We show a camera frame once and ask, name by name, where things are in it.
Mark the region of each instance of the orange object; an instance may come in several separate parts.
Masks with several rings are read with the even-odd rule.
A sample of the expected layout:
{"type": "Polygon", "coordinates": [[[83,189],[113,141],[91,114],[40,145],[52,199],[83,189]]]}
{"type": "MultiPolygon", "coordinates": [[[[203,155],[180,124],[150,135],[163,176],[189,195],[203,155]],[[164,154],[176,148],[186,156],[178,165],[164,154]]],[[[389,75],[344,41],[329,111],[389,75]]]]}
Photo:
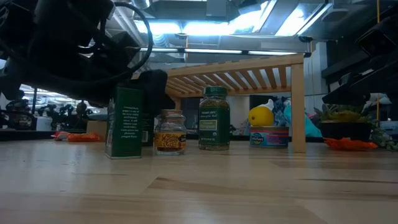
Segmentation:
{"type": "Polygon", "coordinates": [[[85,133],[85,134],[69,134],[68,141],[70,142],[93,142],[99,141],[100,137],[97,133],[85,133]]]}
{"type": "Polygon", "coordinates": [[[67,139],[70,142],[95,142],[100,140],[100,137],[97,133],[72,134],[65,131],[60,131],[55,133],[53,137],[56,141],[67,139]]]}
{"type": "Polygon", "coordinates": [[[334,150],[348,150],[348,151],[367,151],[369,149],[377,148],[373,142],[363,142],[359,140],[349,140],[342,138],[340,140],[323,138],[324,142],[334,150]]]}

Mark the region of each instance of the green jar label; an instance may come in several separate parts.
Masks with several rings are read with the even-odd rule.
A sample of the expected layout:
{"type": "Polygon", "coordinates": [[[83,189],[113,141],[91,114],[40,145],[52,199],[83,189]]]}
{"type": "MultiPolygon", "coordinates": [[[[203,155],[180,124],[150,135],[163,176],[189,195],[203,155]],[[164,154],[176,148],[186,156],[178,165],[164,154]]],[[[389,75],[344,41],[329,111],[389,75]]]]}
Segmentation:
{"type": "Polygon", "coordinates": [[[218,146],[229,144],[229,108],[199,109],[199,144],[218,146]]]}

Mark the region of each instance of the wooden shelf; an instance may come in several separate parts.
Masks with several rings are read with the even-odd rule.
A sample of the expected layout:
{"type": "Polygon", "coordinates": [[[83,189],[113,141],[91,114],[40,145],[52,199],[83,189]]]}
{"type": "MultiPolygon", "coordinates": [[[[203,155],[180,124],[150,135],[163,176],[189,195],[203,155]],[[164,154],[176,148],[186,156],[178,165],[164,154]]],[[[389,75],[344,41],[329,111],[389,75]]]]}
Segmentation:
{"type": "Polygon", "coordinates": [[[294,151],[305,152],[303,63],[303,54],[293,54],[173,68],[167,71],[166,93],[180,109],[181,98],[201,97],[207,86],[223,86],[228,95],[291,92],[294,151]]]}
{"type": "Polygon", "coordinates": [[[303,64],[302,54],[173,68],[167,91],[177,98],[202,96],[206,86],[223,86],[229,95],[290,92],[286,68],[296,64],[303,64]]]}

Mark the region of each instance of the spice jar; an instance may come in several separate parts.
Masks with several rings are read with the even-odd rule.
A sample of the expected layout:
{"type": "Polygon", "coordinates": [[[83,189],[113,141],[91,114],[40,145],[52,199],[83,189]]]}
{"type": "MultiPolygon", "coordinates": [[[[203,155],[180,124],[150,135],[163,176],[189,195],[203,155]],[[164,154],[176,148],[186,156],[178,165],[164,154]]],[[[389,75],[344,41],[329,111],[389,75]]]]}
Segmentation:
{"type": "Polygon", "coordinates": [[[199,105],[199,148],[224,151],[229,149],[229,103],[227,89],[209,86],[203,90],[199,105]]]}
{"type": "Polygon", "coordinates": [[[155,148],[158,155],[181,155],[186,146],[185,117],[180,110],[162,110],[156,117],[155,148]]]}

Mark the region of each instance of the green herb jar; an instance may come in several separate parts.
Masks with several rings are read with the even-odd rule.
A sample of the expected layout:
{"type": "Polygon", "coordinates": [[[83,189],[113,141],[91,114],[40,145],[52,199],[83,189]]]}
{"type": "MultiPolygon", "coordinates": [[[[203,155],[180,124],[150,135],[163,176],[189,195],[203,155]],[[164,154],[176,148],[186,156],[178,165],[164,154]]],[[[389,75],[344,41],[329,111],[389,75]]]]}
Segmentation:
{"type": "Polygon", "coordinates": [[[199,149],[224,151],[229,149],[229,103],[227,89],[209,86],[203,90],[199,105],[199,149]]]}

